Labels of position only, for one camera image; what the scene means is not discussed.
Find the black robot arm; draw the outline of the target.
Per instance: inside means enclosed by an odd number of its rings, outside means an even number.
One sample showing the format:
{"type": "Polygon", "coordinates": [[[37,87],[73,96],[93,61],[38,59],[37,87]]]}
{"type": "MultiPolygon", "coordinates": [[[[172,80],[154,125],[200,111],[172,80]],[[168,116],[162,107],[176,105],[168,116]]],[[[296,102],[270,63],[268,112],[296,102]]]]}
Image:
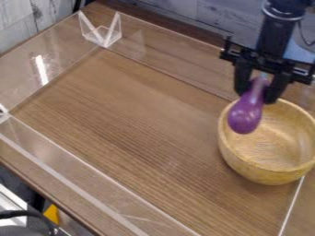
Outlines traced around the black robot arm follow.
{"type": "Polygon", "coordinates": [[[286,86],[309,85],[315,77],[315,41],[306,41],[301,21],[315,0],[265,0],[257,36],[244,41],[225,37],[220,58],[233,65],[233,90],[238,96],[249,90],[253,70],[273,79],[262,91],[262,102],[272,104],[286,86]]]}

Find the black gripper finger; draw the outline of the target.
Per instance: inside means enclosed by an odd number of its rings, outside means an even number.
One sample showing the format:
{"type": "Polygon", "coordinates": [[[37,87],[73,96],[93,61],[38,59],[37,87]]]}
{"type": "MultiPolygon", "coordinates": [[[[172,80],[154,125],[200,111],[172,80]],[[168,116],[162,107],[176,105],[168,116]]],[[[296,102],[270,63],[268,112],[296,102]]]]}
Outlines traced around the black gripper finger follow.
{"type": "Polygon", "coordinates": [[[273,76],[272,82],[264,91],[264,103],[273,104],[290,83],[290,74],[281,72],[273,76]]]}
{"type": "Polygon", "coordinates": [[[246,60],[237,60],[233,72],[233,88],[238,95],[242,95],[249,88],[252,65],[246,60]]]}

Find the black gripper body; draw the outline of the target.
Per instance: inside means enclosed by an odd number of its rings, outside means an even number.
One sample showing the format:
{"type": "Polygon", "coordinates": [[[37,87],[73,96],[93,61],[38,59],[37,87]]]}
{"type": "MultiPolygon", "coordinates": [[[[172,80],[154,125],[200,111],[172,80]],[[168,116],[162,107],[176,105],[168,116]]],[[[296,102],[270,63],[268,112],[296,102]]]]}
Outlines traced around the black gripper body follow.
{"type": "Polygon", "coordinates": [[[226,36],[220,58],[233,65],[237,60],[246,60],[252,65],[252,71],[258,70],[268,74],[277,74],[284,66],[290,66],[290,83],[297,82],[309,85],[315,77],[315,52],[302,48],[294,40],[289,40],[288,47],[281,56],[261,53],[249,43],[237,42],[236,38],[226,36]]]}

